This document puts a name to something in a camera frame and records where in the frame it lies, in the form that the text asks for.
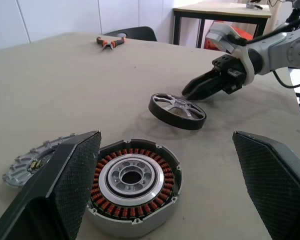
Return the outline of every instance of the black textured panel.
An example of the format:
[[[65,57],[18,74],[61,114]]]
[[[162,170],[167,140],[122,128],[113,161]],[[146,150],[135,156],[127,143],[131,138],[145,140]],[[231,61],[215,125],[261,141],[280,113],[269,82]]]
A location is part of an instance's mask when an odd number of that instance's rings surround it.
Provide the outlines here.
[[[267,144],[235,134],[246,188],[274,240],[288,240],[299,226],[300,182]]]
[[[60,220],[70,240],[75,240],[94,181],[100,134],[80,143],[74,150],[54,189]]]

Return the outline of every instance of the desk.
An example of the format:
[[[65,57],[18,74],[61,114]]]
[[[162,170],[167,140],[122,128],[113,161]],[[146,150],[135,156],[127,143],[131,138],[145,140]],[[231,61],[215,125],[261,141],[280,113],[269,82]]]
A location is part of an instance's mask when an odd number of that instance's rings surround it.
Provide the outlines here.
[[[68,33],[0,50],[0,216],[17,194],[2,181],[16,156],[46,140],[101,130],[102,147],[148,139],[180,160],[178,209],[143,240],[270,240],[247,193],[232,134],[267,136],[300,156],[293,89],[281,87],[272,74],[257,75],[231,95],[219,92],[197,102],[207,114],[201,130],[178,129],[149,112],[151,95],[180,95],[223,53],[132,39],[102,51],[95,40],[94,34]],[[288,70],[278,74],[291,84]],[[77,240],[95,239],[112,238],[84,217]]]
[[[246,8],[246,4],[232,2],[199,2],[197,4],[176,7],[174,12],[173,44],[179,45],[181,18],[200,19],[197,48],[201,48],[205,19],[257,24],[253,37],[263,34],[267,20],[271,17],[268,5],[260,5],[262,10]]]

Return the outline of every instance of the black chair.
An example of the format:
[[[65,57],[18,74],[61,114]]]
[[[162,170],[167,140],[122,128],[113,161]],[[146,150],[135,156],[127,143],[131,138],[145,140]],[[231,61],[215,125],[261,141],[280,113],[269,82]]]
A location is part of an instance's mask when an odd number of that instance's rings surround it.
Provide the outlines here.
[[[139,26],[139,27],[121,29],[117,31],[108,32],[105,35],[111,37],[119,37],[119,38],[126,37],[127,39],[157,42],[155,32],[151,27],[148,26]]]

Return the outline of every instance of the pliers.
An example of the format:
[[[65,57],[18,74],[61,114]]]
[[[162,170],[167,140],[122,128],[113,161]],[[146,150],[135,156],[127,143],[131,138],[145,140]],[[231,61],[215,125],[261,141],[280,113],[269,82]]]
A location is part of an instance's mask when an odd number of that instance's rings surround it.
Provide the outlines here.
[[[107,42],[106,40],[102,40],[101,37],[97,37],[96,38],[96,43],[102,45],[102,50],[106,49],[106,48],[110,48],[111,50],[113,50],[115,47],[124,44],[126,42],[126,38],[122,37],[120,40],[116,40],[116,41],[111,41],[111,42]]]

